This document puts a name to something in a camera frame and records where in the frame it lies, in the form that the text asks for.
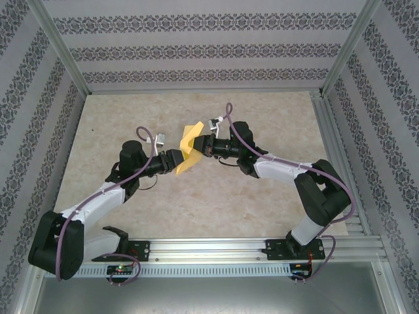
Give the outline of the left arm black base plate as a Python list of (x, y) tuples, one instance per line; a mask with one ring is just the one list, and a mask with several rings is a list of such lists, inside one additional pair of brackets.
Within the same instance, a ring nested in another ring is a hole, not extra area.
[[(139, 262), (148, 262), (150, 253), (149, 241), (129, 240), (124, 249), (118, 249), (117, 254), (125, 254), (136, 258)], [(93, 262), (132, 262), (131, 258), (121, 256), (99, 256)]]

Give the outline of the aluminium side rail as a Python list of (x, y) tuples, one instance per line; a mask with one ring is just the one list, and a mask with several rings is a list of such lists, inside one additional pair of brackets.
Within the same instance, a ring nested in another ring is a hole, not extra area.
[(364, 235), (371, 236), (372, 233), (365, 216), (363, 203), (359, 197), (356, 182), (344, 150), (344, 145), (340, 138), (334, 116), (328, 106), (328, 102), (322, 98), (319, 92), (309, 92), (309, 94), (327, 157), (354, 195), (356, 211), (352, 215), (352, 219), (354, 222), (360, 223)]

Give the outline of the aluminium frame cross bar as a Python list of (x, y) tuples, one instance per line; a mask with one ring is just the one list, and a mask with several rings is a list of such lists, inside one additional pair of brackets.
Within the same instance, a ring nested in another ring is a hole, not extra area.
[(128, 94), (219, 94), (219, 93), (246, 93), (246, 92), (309, 92), (320, 94), (320, 88), (191, 88), (191, 89), (148, 89), (148, 90), (100, 90), (93, 91), (92, 95), (128, 95)]

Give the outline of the yellow square paper sheet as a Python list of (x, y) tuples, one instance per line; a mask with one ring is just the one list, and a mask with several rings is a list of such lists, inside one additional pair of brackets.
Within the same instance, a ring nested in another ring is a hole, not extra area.
[(185, 172), (202, 159), (202, 153), (194, 149), (194, 140), (201, 135), (203, 129), (204, 124), (202, 122), (184, 127), (183, 136), (179, 143), (184, 161), (176, 167), (176, 175)]

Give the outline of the aluminium frame post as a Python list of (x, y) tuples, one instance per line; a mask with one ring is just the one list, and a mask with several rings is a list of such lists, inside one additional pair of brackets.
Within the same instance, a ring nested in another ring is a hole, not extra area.
[(377, 10), (381, 0), (365, 0), (365, 4), (357, 16), (353, 27), (351, 28), (344, 44), (342, 45), (336, 60), (333, 62), (320, 90), (322, 97), (329, 95), (335, 81), (341, 74), (346, 62), (349, 60), (353, 50), (355, 49), (358, 41), (362, 37), (369, 21)]
[(72, 81), (75, 83), (82, 97), (86, 99), (92, 92), (88, 87), (86, 80), (84, 79), (81, 70), (79, 69), (70, 49), (66, 45), (62, 35), (60, 34), (54, 20), (48, 13), (43, 0), (26, 0), (30, 10), (36, 17), (37, 21), (41, 25), (45, 32), (48, 40), (52, 44), (58, 57), (61, 59), (63, 65), (69, 72)]

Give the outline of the long aluminium mounting rail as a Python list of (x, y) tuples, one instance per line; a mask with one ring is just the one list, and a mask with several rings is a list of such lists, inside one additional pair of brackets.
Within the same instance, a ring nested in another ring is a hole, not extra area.
[[(149, 241), (150, 264), (245, 264), (267, 263), (261, 250), (266, 248), (264, 237), (196, 238), (196, 239), (135, 239)], [(387, 261), (388, 254), (377, 235), (337, 236), (322, 239), (325, 255), (330, 262)]]

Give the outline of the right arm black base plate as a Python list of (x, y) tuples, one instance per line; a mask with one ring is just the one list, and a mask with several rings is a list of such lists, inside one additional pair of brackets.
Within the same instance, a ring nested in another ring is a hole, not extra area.
[(292, 239), (267, 239), (265, 253), (268, 260), (324, 260), (325, 251), (321, 239), (313, 239), (307, 245), (300, 245)]

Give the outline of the aluminium frame side bar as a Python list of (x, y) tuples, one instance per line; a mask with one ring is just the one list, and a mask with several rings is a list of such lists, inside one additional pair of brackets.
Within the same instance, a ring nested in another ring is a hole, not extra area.
[(389, 262), (371, 262), (386, 314), (407, 314)]
[(13, 314), (34, 314), (45, 271), (30, 266)]

